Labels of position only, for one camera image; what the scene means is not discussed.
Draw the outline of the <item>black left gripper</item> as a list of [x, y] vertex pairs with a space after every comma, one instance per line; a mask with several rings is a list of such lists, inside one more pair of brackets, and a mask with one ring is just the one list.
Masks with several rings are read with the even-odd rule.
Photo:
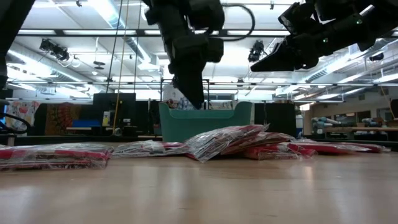
[[174, 75], [172, 85], [199, 110], [204, 103], [203, 85], [200, 82], [206, 64], [208, 36], [196, 34], [182, 26], [160, 26], [159, 30], [169, 57], [169, 72]]

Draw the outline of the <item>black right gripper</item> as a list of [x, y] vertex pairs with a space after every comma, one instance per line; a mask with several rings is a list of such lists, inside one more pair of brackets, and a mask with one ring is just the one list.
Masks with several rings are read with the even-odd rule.
[[320, 57], [336, 51], [336, 36], [337, 32], [331, 30], [316, 34], [289, 30], [286, 39], [276, 43], [273, 51], [250, 69], [252, 72], [288, 72], [312, 68]]

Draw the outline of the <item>red popcorn bag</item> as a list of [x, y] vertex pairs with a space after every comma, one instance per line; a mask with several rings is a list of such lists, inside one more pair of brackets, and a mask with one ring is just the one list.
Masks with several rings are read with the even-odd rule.
[[320, 142], [310, 139], [299, 139], [287, 143], [291, 149], [314, 150], [319, 154], [353, 154], [356, 152], [383, 153], [391, 152], [389, 147], [377, 144], [362, 144], [354, 142]]
[[189, 146], [180, 142], [136, 141], [116, 147], [111, 158], [173, 156], [185, 154], [189, 150]]
[[308, 159], [316, 155], [316, 150], [305, 149], [295, 144], [273, 144], [251, 147], [243, 151], [243, 156], [248, 159], [264, 160], [287, 160], [287, 159]]
[[295, 137], [284, 133], [270, 133], [261, 131], [256, 136], [246, 137], [232, 142], [227, 148], [220, 152], [220, 155], [235, 154], [244, 151], [249, 147], [256, 147], [267, 144], [277, 144], [280, 142], [294, 141]]
[[225, 152], [247, 146], [254, 142], [258, 134], [268, 130], [269, 125], [249, 124], [245, 126], [229, 126], [197, 134], [186, 140], [186, 155], [202, 163]]
[[0, 171], [104, 169], [113, 151], [97, 143], [0, 146]]

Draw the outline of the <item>white pot with floral band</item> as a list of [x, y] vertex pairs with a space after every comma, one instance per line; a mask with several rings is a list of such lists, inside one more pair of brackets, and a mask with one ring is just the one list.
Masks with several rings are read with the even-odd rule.
[[191, 102], [172, 84], [163, 86], [162, 94], [163, 102], [166, 103], [170, 109], [175, 110], [194, 110], [195, 107]]

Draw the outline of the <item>teal plastic basket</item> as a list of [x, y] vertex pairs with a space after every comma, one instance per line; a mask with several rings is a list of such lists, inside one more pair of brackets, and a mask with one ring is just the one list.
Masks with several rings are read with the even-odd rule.
[[251, 122], [252, 103], [241, 101], [233, 110], [172, 110], [159, 104], [160, 127], [165, 142], [184, 142], [207, 131]]

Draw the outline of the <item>black cabinet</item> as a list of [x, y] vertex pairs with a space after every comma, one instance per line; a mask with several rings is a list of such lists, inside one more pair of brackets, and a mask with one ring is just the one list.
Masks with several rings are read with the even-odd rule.
[[291, 103], [255, 103], [254, 124], [268, 124], [268, 131], [296, 137], [295, 106]]

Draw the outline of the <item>blue box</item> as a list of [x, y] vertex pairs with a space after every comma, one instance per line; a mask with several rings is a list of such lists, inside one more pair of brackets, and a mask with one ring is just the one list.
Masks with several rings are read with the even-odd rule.
[[73, 128], [92, 128], [100, 126], [101, 123], [95, 119], [76, 119], [72, 121]]

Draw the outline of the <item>wooden background table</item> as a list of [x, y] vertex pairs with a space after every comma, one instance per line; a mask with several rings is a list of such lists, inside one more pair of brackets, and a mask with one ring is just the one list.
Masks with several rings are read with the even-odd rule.
[[324, 132], [341, 132], [349, 133], [355, 131], [398, 131], [398, 128], [382, 128], [382, 127], [327, 127]]

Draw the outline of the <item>red patterned cloth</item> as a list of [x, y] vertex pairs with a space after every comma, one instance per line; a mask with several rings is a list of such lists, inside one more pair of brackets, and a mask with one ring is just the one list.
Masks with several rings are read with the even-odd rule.
[[73, 121], [80, 117], [81, 105], [71, 103], [48, 104], [45, 132], [46, 136], [59, 136], [68, 132]]

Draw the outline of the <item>white floral cloth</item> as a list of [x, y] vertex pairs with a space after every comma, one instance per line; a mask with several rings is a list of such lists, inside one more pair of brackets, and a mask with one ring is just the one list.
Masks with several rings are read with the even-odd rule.
[[[24, 119], [30, 125], [34, 124], [34, 116], [40, 103], [37, 101], [13, 101], [6, 107], [6, 113]], [[19, 120], [6, 118], [6, 126], [18, 131], [26, 129], [26, 125]]]

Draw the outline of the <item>silver ceiling duct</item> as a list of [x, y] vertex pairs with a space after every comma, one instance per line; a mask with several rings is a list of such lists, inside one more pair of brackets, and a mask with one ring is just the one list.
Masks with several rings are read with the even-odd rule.
[[[126, 23], [121, 17], [121, 13], [117, 11], [113, 0], [87, 0], [89, 5], [105, 20], [110, 28], [116, 30], [125, 30]], [[122, 40], [131, 48], [141, 62], [149, 63], [150, 55], [138, 44], [134, 37], [125, 37], [122, 34]]]

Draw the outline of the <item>black overhead frame bar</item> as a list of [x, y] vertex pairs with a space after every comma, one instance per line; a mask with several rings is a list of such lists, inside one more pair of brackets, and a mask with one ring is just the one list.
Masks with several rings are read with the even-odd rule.
[[[223, 29], [214, 31], [212, 36], [238, 38], [244, 37], [249, 30], [244, 29]], [[249, 37], [270, 37], [279, 38], [289, 35], [287, 30], [283, 29], [255, 29]], [[160, 30], [157, 29], [21, 29], [17, 36], [27, 37], [160, 37]], [[398, 38], [398, 29], [394, 29], [383, 37]]]

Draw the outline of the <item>black table frame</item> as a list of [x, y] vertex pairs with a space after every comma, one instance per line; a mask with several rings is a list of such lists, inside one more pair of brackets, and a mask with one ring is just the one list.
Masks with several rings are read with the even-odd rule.
[[[0, 135], [0, 144], [7, 145], [11, 140], [11, 145], [24, 146], [33, 144], [58, 144], [73, 142], [133, 142], [154, 140], [161, 141], [162, 138], [155, 136], [138, 136], [138, 137], [117, 137], [117, 136], [12, 136]], [[365, 141], [365, 140], [348, 140], [348, 139], [316, 139], [317, 142], [351, 142], [359, 144], [377, 144], [390, 147], [393, 151], [398, 151], [398, 141]]]

